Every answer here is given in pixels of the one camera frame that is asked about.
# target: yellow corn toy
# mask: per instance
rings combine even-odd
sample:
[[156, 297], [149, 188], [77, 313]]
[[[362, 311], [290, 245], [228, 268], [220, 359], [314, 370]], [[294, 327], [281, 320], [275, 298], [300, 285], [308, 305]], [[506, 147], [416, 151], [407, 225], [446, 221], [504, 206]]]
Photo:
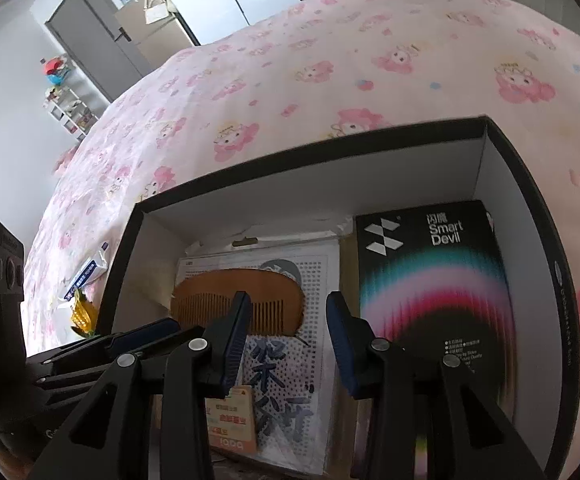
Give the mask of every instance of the yellow corn toy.
[[92, 335], [96, 328], [98, 311], [94, 304], [87, 301], [86, 295], [78, 288], [74, 294], [74, 306], [72, 307], [71, 322], [87, 335]]

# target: gray door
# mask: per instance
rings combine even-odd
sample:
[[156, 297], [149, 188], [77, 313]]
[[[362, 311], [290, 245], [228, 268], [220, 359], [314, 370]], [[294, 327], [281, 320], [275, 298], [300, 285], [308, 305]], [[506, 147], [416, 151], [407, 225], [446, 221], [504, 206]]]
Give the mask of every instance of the gray door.
[[117, 10], [112, 0], [63, 0], [46, 23], [110, 101], [152, 70], [116, 21]]

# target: white paper with printed characters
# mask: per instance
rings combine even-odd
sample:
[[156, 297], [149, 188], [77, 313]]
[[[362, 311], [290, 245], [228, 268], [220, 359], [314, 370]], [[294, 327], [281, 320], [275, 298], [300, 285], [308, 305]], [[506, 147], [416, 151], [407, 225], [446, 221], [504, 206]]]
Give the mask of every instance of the white paper with printed characters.
[[327, 295], [339, 289], [339, 241], [300, 243], [184, 258], [177, 283], [214, 269], [281, 272], [305, 295], [297, 337], [248, 336], [237, 384], [251, 384], [257, 444], [253, 458], [308, 474], [326, 465], [336, 361], [326, 325]]

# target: door handle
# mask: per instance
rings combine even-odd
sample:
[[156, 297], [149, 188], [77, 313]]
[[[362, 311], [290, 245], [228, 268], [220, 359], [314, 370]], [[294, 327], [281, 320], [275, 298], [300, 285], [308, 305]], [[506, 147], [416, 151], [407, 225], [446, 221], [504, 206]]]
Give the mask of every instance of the door handle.
[[125, 32], [124, 28], [119, 27], [119, 32], [121, 32], [121, 34], [119, 34], [116, 38], [114, 38], [115, 41], [119, 41], [121, 38], [125, 38], [128, 42], [132, 41], [132, 38], [127, 32]]

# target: bed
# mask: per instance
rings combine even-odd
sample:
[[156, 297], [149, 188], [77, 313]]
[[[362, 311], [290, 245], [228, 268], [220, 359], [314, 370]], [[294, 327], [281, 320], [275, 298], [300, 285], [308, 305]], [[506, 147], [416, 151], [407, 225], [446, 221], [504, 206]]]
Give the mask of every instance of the bed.
[[[28, 354], [64, 342], [59, 291], [103, 241], [114, 254], [136, 202], [328, 137], [481, 114], [550, 208], [580, 314], [580, 37], [510, 0], [306, 0], [179, 52], [106, 110], [30, 248]], [[580, 410], [562, 478], [579, 462]]]

